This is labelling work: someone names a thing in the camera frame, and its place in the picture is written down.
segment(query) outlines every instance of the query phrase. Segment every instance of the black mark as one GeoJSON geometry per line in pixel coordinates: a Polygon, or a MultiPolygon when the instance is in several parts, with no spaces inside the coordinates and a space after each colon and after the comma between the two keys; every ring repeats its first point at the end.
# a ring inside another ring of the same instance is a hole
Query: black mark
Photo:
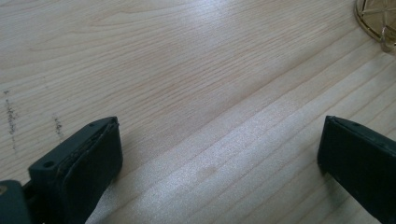
{"type": "Polygon", "coordinates": [[[17,118],[17,113],[15,113],[15,111],[12,108],[12,105],[8,99],[6,99],[6,109],[7,109],[7,115],[8,115],[8,127],[9,127],[8,132],[9,132],[9,134],[11,134],[12,148],[14,150],[16,150],[14,133],[17,130],[17,125],[15,124],[15,119],[17,118]]]}
{"type": "Polygon", "coordinates": [[[55,131],[58,134],[60,140],[62,141],[64,139],[64,133],[62,132],[62,124],[56,116],[53,117],[53,120],[55,121],[55,131]]]}

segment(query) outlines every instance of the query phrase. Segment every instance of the black object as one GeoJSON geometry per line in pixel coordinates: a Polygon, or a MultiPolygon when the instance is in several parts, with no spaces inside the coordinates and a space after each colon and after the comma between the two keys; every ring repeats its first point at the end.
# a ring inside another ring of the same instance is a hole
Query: black object
{"type": "Polygon", "coordinates": [[[85,223],[121,166],[117,118],[92,122],[31,165],[23,188],[0,182],[0,223],[85,223]]]}
{"type": "Polygon", "coordinates": [[[318,165],[381,223],[396,223],[396,142],[353,121],[328,116],[318,165]]]}

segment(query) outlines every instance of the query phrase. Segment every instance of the gold metal object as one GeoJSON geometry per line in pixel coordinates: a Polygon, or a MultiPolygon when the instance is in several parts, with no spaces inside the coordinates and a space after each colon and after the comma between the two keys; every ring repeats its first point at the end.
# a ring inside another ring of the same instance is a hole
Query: gold metal object
{"type": "Polygon", "coordinates": [[[356,18],[371,37],[381,43],[382,50],[396,49],[396,0],[357,0],[356,18]]]}

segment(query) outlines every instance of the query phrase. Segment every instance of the wooden table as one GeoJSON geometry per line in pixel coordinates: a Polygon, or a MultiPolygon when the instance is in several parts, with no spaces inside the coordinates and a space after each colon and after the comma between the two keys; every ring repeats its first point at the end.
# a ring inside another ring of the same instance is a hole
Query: wooden table
{"type": "Polygon", "coordinates": [[[353,6],[0,0],[0,178],[117,116],[88,223],[376,223],[316,161],[326,115],[396,139],[396,60],[353,6]]]}

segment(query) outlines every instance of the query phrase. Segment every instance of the wooden surface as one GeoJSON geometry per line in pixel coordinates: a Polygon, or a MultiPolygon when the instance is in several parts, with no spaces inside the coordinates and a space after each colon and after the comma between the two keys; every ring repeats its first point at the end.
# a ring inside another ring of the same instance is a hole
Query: wooden surface
{"type": "Polygon", "coordinates": [[[88,223],[376,223],[316,164],[326,115],[396,139],[354,1],[0,0],[0,179],[117,116],[88,223]]]}

